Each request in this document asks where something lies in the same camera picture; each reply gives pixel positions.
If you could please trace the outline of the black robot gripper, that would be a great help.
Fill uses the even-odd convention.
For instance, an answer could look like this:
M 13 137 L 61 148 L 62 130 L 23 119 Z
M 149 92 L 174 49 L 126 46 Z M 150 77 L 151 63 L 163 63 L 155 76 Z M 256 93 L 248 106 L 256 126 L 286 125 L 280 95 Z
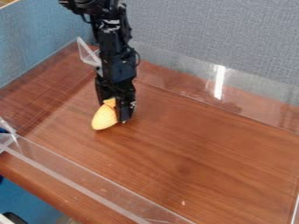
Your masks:
M 91 25 L 99 47 L 102 73 L 95 87 L 99 104 L 117 97 L 117 119 L 126 123 L 137 108 L 135 48 L 129 44 L 133 28 L 127 19 L 127 4 L 121 0 L 59 0 L 59 4 Z

